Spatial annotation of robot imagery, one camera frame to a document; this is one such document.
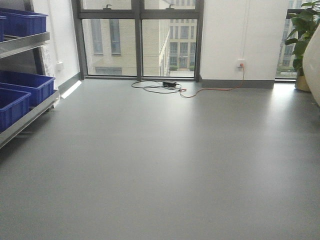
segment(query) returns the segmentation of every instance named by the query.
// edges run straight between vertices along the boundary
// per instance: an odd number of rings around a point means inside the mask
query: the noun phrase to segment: gray baseboard
[[[63,94],[79,80],[81,80],[80,72],[78,72],[76,75],[74,75],[58,87],[60,94]]]
[[[202,79],[203,88],[234,88],[240,85],[242,80],[211,80]],[[247,89],[273,89],[275,80],[245,80],[241,88]]]

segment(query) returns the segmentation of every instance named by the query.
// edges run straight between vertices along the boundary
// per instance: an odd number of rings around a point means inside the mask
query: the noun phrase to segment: blue plastic bin
[[[0,88],[0,132],[29,112],[31,93]]]
[[[3,26],[5,35],[26,37],[46,32],[47,14],[0,8],[0,15],[7,18]]]
[[[6,16],[0,16],[0,42],[4,41],[4,21],[6,19]]]
[[[54,93],[55,77],[14,71],[0,71],[0,88],[29,92],[35,107]]]

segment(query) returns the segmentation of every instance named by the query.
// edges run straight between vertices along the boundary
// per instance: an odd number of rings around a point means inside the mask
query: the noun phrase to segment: shelf
[[[41,114],[48,110],[59,97],[59,91],[55,91],[51,96],[45,99],[38,106],[30,110],[26,115],[16,121],[8,129],[0,132],[0,149],[7,144],[11,139],[18,135],[24,128],[31,124]]]
[[[44,32],[31,36],[13,37],[4,36],[0,42],[0,59],[42,46],[50,40],[50,33]]]

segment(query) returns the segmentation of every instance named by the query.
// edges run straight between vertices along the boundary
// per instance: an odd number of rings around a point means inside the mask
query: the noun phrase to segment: power adapter
[[[167,88],[175,88],[177,86],[177,82],[166,80],[162,82],[162,86]]]

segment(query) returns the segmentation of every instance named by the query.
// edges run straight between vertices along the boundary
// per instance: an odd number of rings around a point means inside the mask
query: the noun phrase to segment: gray floor
[[[311,94],[131,83],[85,80],[0,150],[1,240],[320,239]]]

